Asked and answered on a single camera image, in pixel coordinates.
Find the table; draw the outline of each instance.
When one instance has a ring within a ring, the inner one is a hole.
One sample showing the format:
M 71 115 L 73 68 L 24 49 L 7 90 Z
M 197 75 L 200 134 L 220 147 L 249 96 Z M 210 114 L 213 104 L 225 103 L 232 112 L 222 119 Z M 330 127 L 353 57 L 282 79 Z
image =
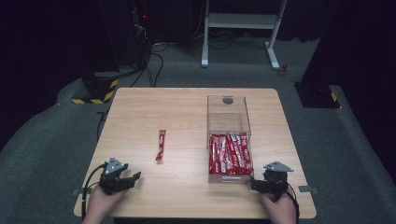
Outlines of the table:
M 209 11 L 209 0 L 206 0 L 205 9 L 205 28 L 204 28 L 204 44 L 202 48 L 201 66 L 208 67 L 209 60 L 209 27 L 222 28 L 247 28 L 247 29 L 267 29 L 272 30 L 269 42 L 265 42 L 265 49 L 271 61 L 274 70 L 280 68 L 274 52 L 274 43 L 276 35 L 282 22 L 283 12 L 285 11 L 288 0 L 281 0 L 280 8 L 275 15 L 260 14 L 233 14 L 233 13 L 211 13 Z
M 301 218 L 316 215 L 304 171 L 277 92 L 272 89 L 120 88 L 117 90 L 86 179 L 114 156 L 129 163 L 124 177 L 141 171 L 112 217 L 268 218 L 258 192 L 249 185 L 208 184 L 207 95 L 246 96 L 255 178 L 263 166 L 281 161 L 294 169 Z M 155 157 L 159 130 L 165 129 L 162 162 Z M 101 172 L 92 182 L 99 180 Z M 75 206 L 80 216 L 81 196 Z

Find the person's left hand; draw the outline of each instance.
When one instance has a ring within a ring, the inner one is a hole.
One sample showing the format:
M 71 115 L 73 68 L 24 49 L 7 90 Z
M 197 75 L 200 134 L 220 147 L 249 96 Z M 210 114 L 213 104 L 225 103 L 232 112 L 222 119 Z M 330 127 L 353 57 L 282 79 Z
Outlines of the person's left hand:
M 91 197 L 88 202 L 87 215 L 82 223 L 101 223 L 126 192 L 128 192 L 128 189 L 108 195 L 101 187 L 96 186 L 91 193 Z

